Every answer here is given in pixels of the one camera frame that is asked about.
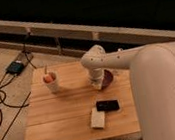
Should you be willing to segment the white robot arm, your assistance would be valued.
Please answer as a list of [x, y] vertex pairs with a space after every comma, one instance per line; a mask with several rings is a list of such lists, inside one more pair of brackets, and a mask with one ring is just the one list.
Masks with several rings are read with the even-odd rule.
[[114, 53], [95, 45], [80, 62], [93, 80], [101, 69], [127, 69], [143, 140], [175, 140], [175, 41]]

